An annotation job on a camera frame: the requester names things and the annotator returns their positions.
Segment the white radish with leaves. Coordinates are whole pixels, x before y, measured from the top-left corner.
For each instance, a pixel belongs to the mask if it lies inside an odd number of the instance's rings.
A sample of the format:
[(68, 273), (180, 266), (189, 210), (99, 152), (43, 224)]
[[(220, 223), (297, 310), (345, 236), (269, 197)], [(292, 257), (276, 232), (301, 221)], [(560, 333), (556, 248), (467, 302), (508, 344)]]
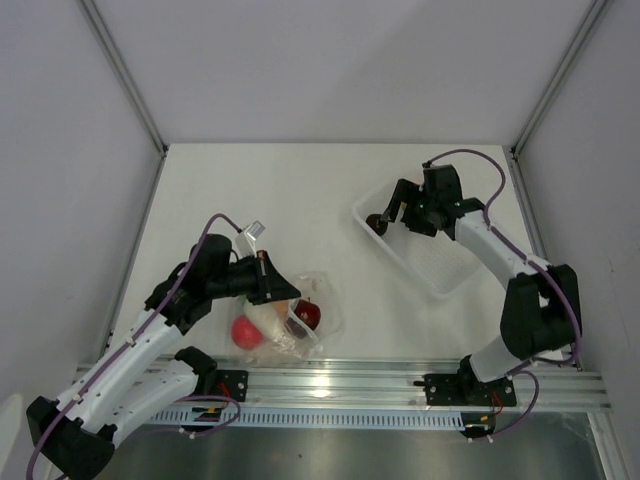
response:
[(285, 321), (281, 319), (272, 307), (271, 303), (254, 305), (248, 300), (242, 304), (243, 313), (249, 318), (251, 323), (269, 341), (280, 339), (287, 333)]

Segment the dark purple fruit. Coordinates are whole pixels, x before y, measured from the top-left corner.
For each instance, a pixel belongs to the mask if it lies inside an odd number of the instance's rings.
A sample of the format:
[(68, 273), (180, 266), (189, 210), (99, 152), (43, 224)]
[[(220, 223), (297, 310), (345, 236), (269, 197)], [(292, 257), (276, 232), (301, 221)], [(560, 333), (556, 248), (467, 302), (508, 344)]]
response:
[(388, 230), (389, 219), (385, 214), (370, 214), (366, 217), (366, 225), (378, 236), (382, 237)]

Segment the dark red apple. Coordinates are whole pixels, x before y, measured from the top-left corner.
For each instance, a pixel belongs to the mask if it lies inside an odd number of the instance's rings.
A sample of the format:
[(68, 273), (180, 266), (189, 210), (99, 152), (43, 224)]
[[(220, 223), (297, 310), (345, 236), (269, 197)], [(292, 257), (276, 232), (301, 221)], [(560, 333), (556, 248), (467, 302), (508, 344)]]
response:
[(315, 330), (319, 326), (321, 310), (318, 305), (305, 299), (299, 299), (293, 311), (311, 330)]

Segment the clear zip top bag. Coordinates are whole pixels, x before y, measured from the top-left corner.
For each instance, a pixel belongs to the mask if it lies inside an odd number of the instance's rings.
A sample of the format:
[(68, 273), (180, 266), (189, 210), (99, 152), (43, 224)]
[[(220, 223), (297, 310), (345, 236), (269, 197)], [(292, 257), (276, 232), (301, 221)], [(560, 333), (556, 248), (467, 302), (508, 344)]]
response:
[[(239, 316), (245, 315), (242, 304), (246, 298), (236, 302), (234, 315), (229, 322), (228, 337), (235, 350), (248, 363), (258, 365), (276, 365), (310, 357), (323, 353), (338, 338), (344, 324), (341, 299), (327, 273), (312, 271), (292, 278), (291, 283), (300, 290), (301, 297), (288, 300), (292, 310), (285, 321), (287, 333), (280, 339), (269, 341), (264, 337), (263, 343), (254, 350), (238, 348), (231, 339), (231, 324)], [(308, 300), (319, 306), (321, 321), (315, 330), (311, 330), (294, 314), (294, 307), (299, 299)]]

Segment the red tomato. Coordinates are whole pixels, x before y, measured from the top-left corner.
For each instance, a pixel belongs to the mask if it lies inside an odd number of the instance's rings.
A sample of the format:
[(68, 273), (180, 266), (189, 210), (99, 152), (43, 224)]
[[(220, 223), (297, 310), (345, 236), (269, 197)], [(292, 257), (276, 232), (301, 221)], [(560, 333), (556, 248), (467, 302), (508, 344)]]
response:
[(247, 316), (242, 315), (231, 324), (231, 339), (238, 348), (251, 351), (263, 343), (264, 336)]

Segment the orange peach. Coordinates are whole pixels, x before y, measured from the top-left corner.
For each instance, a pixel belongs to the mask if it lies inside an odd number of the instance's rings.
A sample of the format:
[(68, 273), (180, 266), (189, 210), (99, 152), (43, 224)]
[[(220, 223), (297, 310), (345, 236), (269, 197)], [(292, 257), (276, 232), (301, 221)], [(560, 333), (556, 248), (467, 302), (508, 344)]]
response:
[(272, 307), (277, 315), (283, 320), (286, 320), (291, 316), (292, 310), (288, 300), (274, 302)]

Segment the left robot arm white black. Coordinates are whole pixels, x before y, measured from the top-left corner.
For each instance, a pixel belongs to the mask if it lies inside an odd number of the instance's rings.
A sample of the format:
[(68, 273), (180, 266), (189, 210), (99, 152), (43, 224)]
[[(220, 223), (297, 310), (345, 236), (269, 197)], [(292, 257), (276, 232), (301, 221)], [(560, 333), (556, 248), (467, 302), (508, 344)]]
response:
[(27, 467), (44, 456), (68, 479), (93, 479), (115, 450), (149, 418), (177, 401), (237, 405), (221, 394), (218, 364), (195, 347), (179, 350), (150, 379), (142, 374), (211, 312), (214, 301), (243, 297), (266, 305), (300, 297), (264, 250), (232, 260), (232, 242), (205, 234), (188, 260), (155, 287), (129, 332), (76, 383), (54, 399), (37, 397), (26, 416), (34, 443)]

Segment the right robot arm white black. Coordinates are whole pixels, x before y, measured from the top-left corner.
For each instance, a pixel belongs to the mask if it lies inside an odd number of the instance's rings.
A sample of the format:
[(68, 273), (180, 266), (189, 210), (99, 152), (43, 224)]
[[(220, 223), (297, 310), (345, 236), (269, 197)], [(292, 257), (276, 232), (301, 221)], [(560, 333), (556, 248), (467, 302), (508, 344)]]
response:
[(582, 330), (575, 271), (521, 250), (491, 222), (487, 204), (464, 197), (453, 166), (425, 163), (421, 183), (398, 180), (386, 209), (366, 219), (378, 235), (384, 235), (395, 221), (413, 233), (446, 234), (474, 254), (505, 290), (497, 337), (463, 358), (455, 375), (464, 401), (479, 403), (491, 394), (493, 382), (515, 374), (546, 352), (579, 344)]

